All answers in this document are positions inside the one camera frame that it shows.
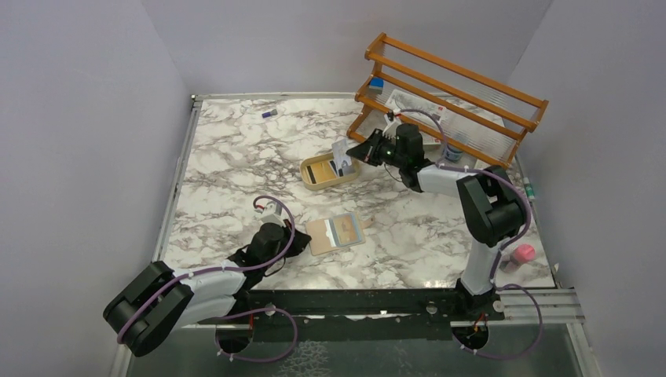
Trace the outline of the beige card holder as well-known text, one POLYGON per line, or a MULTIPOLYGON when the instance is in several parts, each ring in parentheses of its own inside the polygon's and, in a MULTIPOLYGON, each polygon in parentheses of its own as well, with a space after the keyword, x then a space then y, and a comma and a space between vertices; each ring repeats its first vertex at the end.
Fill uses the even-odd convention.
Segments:
MULTIPOLYGON (((354 213, 357 216, 364 236, 363 240, 360 243, 347 247, 353 247, 365 243, 366 242, 365 231, 373 225, 373 222, 375 220, 373 216, 363 219, 360 218, 356 212, 350 212, 350 213, 354 213)), ((332 251, 340 251, 344 248, 347 248, 347 247, 333 247, 331 245, 329 239, 326 236, 326 225, 324 224, 324 221, 327 219, 329 218, 318 219, 306 223, 306 234, 312 237, 311 241, 309 242, 309 246, 313 256, 330 253, 332 251)))

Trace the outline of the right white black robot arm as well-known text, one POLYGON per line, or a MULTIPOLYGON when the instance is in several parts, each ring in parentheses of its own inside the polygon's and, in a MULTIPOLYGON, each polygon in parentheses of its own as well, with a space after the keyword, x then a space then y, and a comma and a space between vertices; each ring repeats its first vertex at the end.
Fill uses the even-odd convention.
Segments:
POLYGON ((393 137, 376 129, 346 154, 374 167, 397 168, 401 182, 414 192, 458 198, 473 237, 459 282, 469 295, 484 295, 493 289, 501 252, 531 222, 525 198, 501 166, 479 170, 437 164, 426 157, 419 128, 410 123, 397 126, 393 137))

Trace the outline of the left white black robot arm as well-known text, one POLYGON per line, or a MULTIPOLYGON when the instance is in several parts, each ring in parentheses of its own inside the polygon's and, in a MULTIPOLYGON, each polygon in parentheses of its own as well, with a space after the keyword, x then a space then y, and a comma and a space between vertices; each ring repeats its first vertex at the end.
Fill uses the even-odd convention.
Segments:
POLYGON ((102 316, 118 343, 135 357, 160 346, 171 332, 246 309, 249 290, 279 261, 300 255, 311 236, 288 225, 261 225, 249 244, 218 265, 172 269, 149 264, 104 308, 102 316))

